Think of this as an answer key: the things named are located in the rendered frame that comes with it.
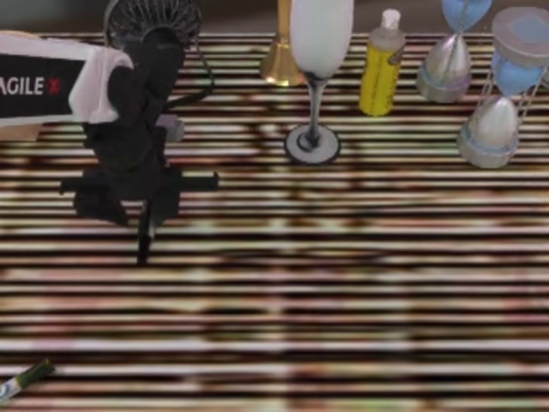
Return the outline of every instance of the yellow liquid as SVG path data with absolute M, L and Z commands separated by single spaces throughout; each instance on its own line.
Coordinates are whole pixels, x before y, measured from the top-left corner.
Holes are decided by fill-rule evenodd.
M 362 77 L 359 107 L 370 116 L 383 116 L 393 108 L 403 48 L 380 51 L 368 45 L 366 70 Z

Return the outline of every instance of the fan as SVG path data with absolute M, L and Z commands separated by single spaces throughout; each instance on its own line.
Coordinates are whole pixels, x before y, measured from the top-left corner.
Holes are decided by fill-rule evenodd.
M 202 13 L 195 0 L 111 0 L 105 12 L 103 35 L 108 46 L 120 50 L 130 42 L 144 42 L 158 29 L 175 36 L 185 50 L 195 45 L 209 85 L 196 94 L 168 101 L 166 108 L 170 109 L 196 103 L 214 91 L 214 74 L 198 45 L 201 24 Z

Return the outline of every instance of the plastic bottle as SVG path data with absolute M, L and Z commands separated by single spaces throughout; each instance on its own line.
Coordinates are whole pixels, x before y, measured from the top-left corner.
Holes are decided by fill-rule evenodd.
M 393 108 L 406 35 L 399 29 L 401 13 L 387 9 L 381 27 L 370 34 L 359 107 L 370 116 L 383 116 Z

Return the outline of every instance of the striped tablecloth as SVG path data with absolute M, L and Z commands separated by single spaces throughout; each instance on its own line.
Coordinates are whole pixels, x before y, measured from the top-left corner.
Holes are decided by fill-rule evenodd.
M 439 38 L 410 36 L 395 110 L 367 118 L 356 36 L 321 114 L 341 157 L 296 167 L 283 139 L 308 97 L 259 77 L 270 37 L 204 36 L 218 87 L 177 111 L 169 157 L 220 190 L 182 197 L 146 269 L 135 229 L 78 219 L 57 193 L 95 162 L 79 126 L 0 142 L 0 375 L 57 366 L 6 410 L 549 410 L 549 96 L 511 165 L 469 166 L 455 138 L 492 38 L 468 36 L 473 86 L 450 106 L 414 87 Z M 175 94 L 206 81 L 189 56 Z

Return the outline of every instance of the green marker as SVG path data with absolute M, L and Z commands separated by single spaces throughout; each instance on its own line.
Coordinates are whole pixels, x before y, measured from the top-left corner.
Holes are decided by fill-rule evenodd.
M 41 361 L 38 365 L 27 369 L 25 372 L 10 379 L 0 386 L 0 405 L 17 395 L 23 389 L 42 380 L 55 370 L 49 359 Z

